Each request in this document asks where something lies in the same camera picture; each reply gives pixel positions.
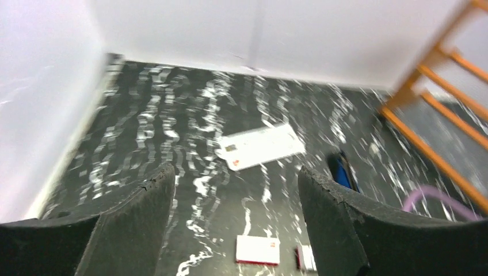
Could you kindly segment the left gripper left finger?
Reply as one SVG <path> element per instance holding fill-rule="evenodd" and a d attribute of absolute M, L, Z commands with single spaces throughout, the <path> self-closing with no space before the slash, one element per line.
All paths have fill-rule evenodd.
<path fill-rule="evenodd" d="M 1 225 L 2 275 L 154 275 L 174 167 L 45 219 Z"/>

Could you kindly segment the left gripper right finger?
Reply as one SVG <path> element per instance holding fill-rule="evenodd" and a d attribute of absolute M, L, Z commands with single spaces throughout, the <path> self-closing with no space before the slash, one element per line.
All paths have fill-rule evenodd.
<path fill-rule="evenodd" d="M 487 274 L 486 220 L 404 212 L 307 166 L 298 188 L 319 275 Z"/>

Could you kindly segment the silver staple strip tray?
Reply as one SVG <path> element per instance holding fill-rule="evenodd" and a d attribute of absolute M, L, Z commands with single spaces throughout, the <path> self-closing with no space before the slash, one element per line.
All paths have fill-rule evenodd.
<path fill-rule="evenodd" d="M 317 272 L 312 247 L 300 244 L 295 249 L 297 267 L 300 271 Z"/>

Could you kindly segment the red white staple box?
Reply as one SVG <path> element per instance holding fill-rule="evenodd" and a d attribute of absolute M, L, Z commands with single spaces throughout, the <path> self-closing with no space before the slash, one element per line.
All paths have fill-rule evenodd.
<path fill-rule="evenodd" d="M 238 235 L 235 261 L 255 265 L 280 264 L 280 240 L 275 237 Z"/>

